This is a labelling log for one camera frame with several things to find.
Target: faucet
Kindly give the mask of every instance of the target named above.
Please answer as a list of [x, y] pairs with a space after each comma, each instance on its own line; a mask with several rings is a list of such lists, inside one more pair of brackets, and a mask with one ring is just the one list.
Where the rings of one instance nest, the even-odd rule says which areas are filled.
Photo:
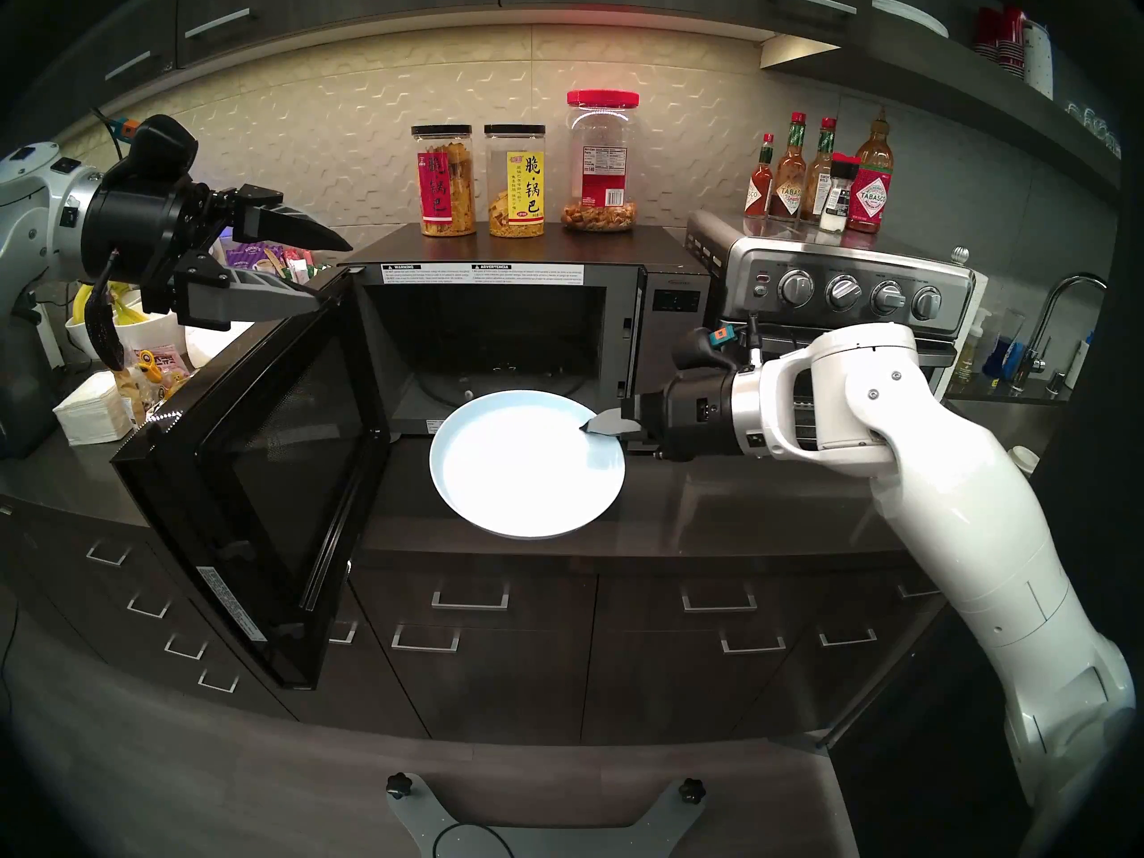
[[1044, 360], [1041, 358], [1044, 356], [1044, 348], [1041, 347], [1041, 342], [1044, 340], [1044, 329], [1048, 327], [1052, 310], [1057, 305], [1057, 299], [1074, 285], [1093, 285], [1102, 293], [1109, 291], [1107, 284], [1094, 273], [1073, 273], [1052, 287], [1049, 296], [1044, 299], [1041, 315], [1036, 318], [1036, 326], [1033, 328], [1033, 335], [1028, 339], [1028, 347], [1025, 348], [1025, 355], [1012, 376], [1012, 389], [1018, 394], [1025, 389], [1025, 379], [1028, 378], [1030, 372], [1040, 374], [1044, 371]]

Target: control knob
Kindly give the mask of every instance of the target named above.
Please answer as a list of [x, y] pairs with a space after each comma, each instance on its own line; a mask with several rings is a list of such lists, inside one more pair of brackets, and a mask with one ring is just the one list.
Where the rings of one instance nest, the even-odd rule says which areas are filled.
[[925, 286], [914, 295], [914, 316], [922, 321], [932, 319], [942, 308], [942, 293], [934, 286]]
[[889, 316], [904, 303], [906, 296], [901, 294], [901, 286], [897, 283], [882, 283], [869, 297], [869, 305], [880, 316]]
[[815, 280], [805, 270], [792, 270], [779, 280], [779, 296], [792, 307], [802, 307], [815, 295]]
[[861, 286], [852, 276], [839, 276], [826, 286], [826, 300], [835, 310], [849, 310], [861, 297]]

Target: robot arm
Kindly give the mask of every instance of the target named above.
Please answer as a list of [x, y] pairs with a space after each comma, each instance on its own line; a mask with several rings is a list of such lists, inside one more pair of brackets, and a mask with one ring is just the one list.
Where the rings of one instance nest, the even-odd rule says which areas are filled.
[[[142, 289], [144, 310], [174, 310], [180, 323], [207, 328], [315, 310], [317, 300], [304, 289], [269, 273], [220, 267], [207, 248], [227, 227], [240, 243], [273, 239], [341, 252], [349, 244], [281, 205], [273, 190], [246, 184], [213, 191], [194, 183], [188, 173], [197, 152], [198, 142], [178, 122], [153, 116], [106, 174], [62, 157], [50, 143], [0, 160], [0, 313], [11, 312], [31, 283], [50, 279], [132, 283]], [[88, 307], [100, 358], [121, 368], [110, 304], [93, 294]]]
[[[1085, 614], [1025, 477], [988, 430], [934, 398], [906, 326], [841, 328], [714, 378], [689, 374], [688, 365], [718, 365], [694, 351], [697, 339], [677, 351], [684, 371], [621, 414], [667, 458], [771, 455], [869, 478], [876, 509], [996, 670], [1006, 738], [1034, 807], [1026, 851], [1035, 851], [1083, 797], [1136, 699], [1120, 651]], [[816, 451], [800, 447], [794, 431], [794, 379], [808, 368]], [[607, 423], [607, 413], [597, 419]]]

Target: light blue plate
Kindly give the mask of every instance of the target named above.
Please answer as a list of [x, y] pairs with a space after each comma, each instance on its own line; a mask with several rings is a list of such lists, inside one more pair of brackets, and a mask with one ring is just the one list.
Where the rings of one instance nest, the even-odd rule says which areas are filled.
[[596, 413], [540, 390], [466, 403], [434, 436], [429, 471], [458, 515], [505, 538], [555, 538], [587, 525], [623, 485], [623, 450], [580, 426]]

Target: backsplash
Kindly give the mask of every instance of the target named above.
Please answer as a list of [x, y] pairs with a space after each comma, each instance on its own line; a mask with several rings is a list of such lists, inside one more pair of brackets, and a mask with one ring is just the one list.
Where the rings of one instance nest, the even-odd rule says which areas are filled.
[[[287, 51], [124, 112], [136, 119], [165, 112], [186, 126], [199, 140], [197, 181], [281, 190], [287, 204], [358, 247], [418, 220], [410, 126], [420, 122], [472, 125], [478, 217], [486, 209], [483, 126], [543, 122], [546, 199], [555, 217], [569, 170], [565, 93], [606, 87], [639, 93], [638, 221], [669, 228], [682, 228], [694, 208], [740, 209], [763, 133], [781, 143], [793, 110], [808, 116], [807, 151], [813, 151], [818, 120], [835, 116], [836, 146], [852, 153], [880, 103], [761, 71], [754, 42], [515, 25], [392, 33]], [[1051, 167], [978, 132], [893, 103], [887, 113], [896, 168], [883, 232], [943, 257], [968, 246], [969, 265], [990, 277], [984, 305], [1017, 307], [1030, 327], [1060, 276], [1107, 276], [1117, 227], [1111, 208]], [[102, 127], [61, 144], [100, 168], [116, 159]], [[1093, 293], [1062, 301], [1050, 329], [1050, 370], [1067, 367], [1077, 341], [1096, 323], [1098, 303]]]

